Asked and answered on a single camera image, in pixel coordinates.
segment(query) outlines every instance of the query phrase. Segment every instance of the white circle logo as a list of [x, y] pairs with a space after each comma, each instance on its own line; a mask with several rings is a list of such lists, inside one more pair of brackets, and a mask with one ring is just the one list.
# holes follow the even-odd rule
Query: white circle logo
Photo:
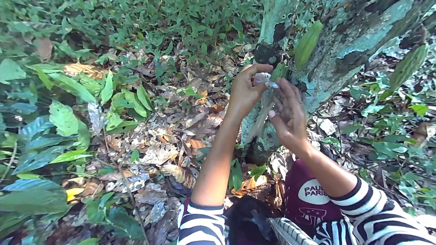
[[309, 180], [304, 183], [298, 191], [298, 198], [310, 204], [323, 205], [330, 201], [330, 198], [316, 180]]

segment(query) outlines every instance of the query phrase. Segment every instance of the cacao tree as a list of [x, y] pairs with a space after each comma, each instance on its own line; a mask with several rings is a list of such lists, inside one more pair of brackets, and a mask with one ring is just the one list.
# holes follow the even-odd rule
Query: cacao tree
[[[435, 27], [434, 14], [425, 18], [434, 4], [436, 0], [265, 0], [255, 62], [286, 64], [287, 79], [302, 91], [304, 108], [311, 116], [385, 48], [422, 43], [426, 28]], [[311, 40], [316, 44], [313, 51], [298, 50], [315, 22], [318, 30], [321, 23], [324, 26], [319, 37], [311, 37], [317, 38]], [[307, 63], [296, 55], [309, 51], [303, 54], [309, 56]], [[242, 122], [242, 145], [249, 147], [250, 163], [258, 165], [281, 146], [269, 121], [256, 138], [248, 137], [256, 121], [265, 120], [259, 113], [268, 109], [267, 96], [268, 92]]]

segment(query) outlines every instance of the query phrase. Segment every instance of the green cacao pod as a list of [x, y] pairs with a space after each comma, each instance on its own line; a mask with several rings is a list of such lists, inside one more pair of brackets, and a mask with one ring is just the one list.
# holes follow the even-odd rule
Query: green cacao pod
[[321, 21], [316, 21], [298, 42], [295, 50], [295, 66], [297, 70], [300, 71], [303, 69], [304, 65], [309, 60], [323, 28], [324, 25]]
[[428, 52], [428, 44], [409, 52], [395, 68], [390, 80], [391, 89], [389, 91], [394, 92], [403, 85], [424, 64]]

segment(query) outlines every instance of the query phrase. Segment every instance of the right hand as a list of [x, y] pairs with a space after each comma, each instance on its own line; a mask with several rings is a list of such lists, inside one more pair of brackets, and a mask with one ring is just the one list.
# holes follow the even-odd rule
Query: right hand
[[268, 112], [269, 120], [276, 129], [277, 138], [292, 152], [300, 152], [310, 146], [307, 140], [306, 115], [299, 89], [284, 78], [277, 78], [281, 100], [274, 97], [276, 112]]

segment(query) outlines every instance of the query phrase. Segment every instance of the striped shirt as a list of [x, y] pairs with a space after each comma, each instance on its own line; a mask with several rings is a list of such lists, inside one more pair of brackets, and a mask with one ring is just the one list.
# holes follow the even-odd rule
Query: striped shirt
[[[269, 219], [280, 244], [436, 245], [436, 238], [405, 213], [398, 203], [360, 178], [350, 193], [330, 199], [347, 217], [320, 223], [313, 239], [305, 237], [306, 234], [288, 219]], [[186, 212], [183, 212], [184, 209], [183, 206], [179, 208], [178, 245], [225, 245], [223, 206], [205, 207], [191, 202]]]

